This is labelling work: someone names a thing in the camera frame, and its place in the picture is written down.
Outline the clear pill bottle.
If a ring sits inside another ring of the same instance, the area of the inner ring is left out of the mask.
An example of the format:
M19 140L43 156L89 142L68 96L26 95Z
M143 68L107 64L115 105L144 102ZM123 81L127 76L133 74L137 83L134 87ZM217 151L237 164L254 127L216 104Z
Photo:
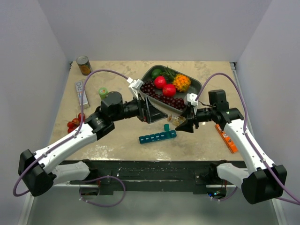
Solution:
M177 114L169 114L167 117L167 121L173 124L175 127L181 125L183 122L185 122L185 120L185 117Z

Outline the teal weekly pill organizer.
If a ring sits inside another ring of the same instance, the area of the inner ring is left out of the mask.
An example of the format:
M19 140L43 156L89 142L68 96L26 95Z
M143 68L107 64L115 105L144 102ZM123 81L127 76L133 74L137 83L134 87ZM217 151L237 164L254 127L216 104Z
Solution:
M144 135L139 137L140 144L164 141L177 137L175 130L171 130L169 124L164 124L164 131L156 134Z

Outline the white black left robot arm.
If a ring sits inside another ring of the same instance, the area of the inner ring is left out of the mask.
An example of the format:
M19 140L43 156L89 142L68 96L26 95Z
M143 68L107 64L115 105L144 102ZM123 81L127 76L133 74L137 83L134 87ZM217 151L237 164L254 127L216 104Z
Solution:
M138 95L129 102L123 102L119 92L109 92L97 110L74 131L34 153L30 150L23 151L19 159L18 180L24 182L33 196L44 194L58 180L83 180L87 184L94 183L97 172L84 162L77 163L66 175L59 175L55 170L73 153L113 131L114 122L132 117L150 124L167 118L167 114L153 106L147 97Z

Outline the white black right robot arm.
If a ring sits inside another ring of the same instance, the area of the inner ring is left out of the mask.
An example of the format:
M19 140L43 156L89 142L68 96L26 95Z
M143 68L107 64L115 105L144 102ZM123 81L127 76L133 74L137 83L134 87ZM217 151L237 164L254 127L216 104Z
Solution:
M241 112L229 107L225 91L209 91L211 106L207 108L198 108L196 96L185 96L186 108L181 114L185 121L176 130L193 133L200 122L213 121L234 142L246 165L246 170L243 170L221 160L211 165L206 177L214 184L220 184L223 180L232 183L242 190L250 204L281 197L287 176L285 167L276 165L264 153L244 125L246 120Z

